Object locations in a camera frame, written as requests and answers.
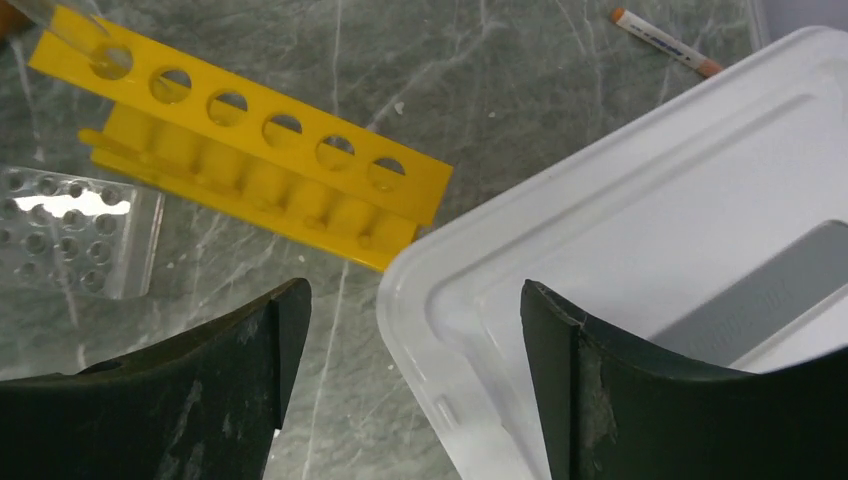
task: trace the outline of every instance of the marble surface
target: marble surface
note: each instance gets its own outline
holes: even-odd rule
[[[750,51],[744,0],[94,1],[115,22],[454,165],[435,226],[701,81],[610,24],[612,8],[724,64]],[[75,138],[109,103],[23,69],[36,38],[0,49],[0,162],[115,178]],[[0,289],[0,378],[75,372],[291,277],[312,283],[314,317],[266,478],[458,478],[380,338],[377,273],[172,196],[147,296]]]

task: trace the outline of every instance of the yellow plastic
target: yellow plastic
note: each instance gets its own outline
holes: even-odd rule
[[[62,7],[53,19],[62,30],[85,21]],[[97,165],[381,271],[432,222],[449,165],[99,21],[118,42],[103,48],[132,54],[129,71],[92,68],[49,32],[29,62],[115,101],[102,132],[79,134]],[[162,76],[174,70],[190,87]]]

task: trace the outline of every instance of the test tube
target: test tube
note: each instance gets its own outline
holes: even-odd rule
[[[44,27],[71,48],[88,57],[98,75],[121,78],[132,68],[129,49],[117,42],[95,18],[92,7],[77,0],[8,0],[12,6]],[[56,9],[68,8],[86,21],[79,31],[63,28],[53,22]]]

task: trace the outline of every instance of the gray rectangular strip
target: gray rectangular strip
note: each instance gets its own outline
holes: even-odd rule
[[[848,283],[848,225],[826,222],[651,339],[729,366]]]

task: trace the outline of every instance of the marker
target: marker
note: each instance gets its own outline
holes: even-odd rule
[[[610,15],[610,19],[619,27],[659,48],[681,63],[692,67],[693,70],[705,77],[712,77],[724,70],[724,67],[716,61],[696,52],[692,47],[651,25],[629,10],[616,8]]]

